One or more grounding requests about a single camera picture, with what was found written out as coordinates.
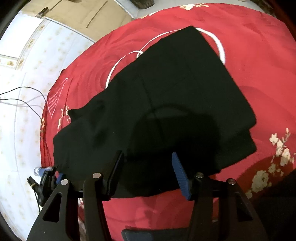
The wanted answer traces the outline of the black pants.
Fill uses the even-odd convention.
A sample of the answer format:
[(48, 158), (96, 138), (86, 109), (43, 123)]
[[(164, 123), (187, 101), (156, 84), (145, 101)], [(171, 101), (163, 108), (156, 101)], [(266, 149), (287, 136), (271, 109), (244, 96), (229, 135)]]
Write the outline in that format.
[(192, 26), (153, 44), (69, 116), (53, 139), (57, 170), (84, 181), (122, 151), (116, 198), (178, 189), (173, 153), (188, 175), (210, 176), (256, 151), (254, 111)]

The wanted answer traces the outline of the blue socked foot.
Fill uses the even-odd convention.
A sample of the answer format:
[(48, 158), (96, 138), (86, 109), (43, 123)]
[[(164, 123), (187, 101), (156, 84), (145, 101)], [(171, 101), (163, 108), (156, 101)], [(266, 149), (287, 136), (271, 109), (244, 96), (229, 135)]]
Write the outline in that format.
[(43, 176), (43, 173), (45, 171), (51, 171), (51, 170), (52, 170), (52, 167), (46, 167), (46, 168), (36, 167), (36, 168), (34, 168), (34, 175), (35, 176), (42, 177)]

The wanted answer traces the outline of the red rose bedspread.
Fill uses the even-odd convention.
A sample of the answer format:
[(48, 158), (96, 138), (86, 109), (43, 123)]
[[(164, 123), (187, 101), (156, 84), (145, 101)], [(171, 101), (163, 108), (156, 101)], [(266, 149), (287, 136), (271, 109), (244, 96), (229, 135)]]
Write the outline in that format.
[(295, 240), (295, 39), (230, 4), (134, 20), (59, 75), (41, 163), (94, 240)]

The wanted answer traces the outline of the wooden door panel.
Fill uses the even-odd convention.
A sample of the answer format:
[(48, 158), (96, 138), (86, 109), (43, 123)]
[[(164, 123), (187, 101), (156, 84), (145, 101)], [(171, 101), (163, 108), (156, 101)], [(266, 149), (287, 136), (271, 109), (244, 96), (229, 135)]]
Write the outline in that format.
[(33, 0), (22, 11), (36, 16), (45, 8), (44, 17), (67, 25), (95, 41), (133, 20), (115, 1), (104, 0)]

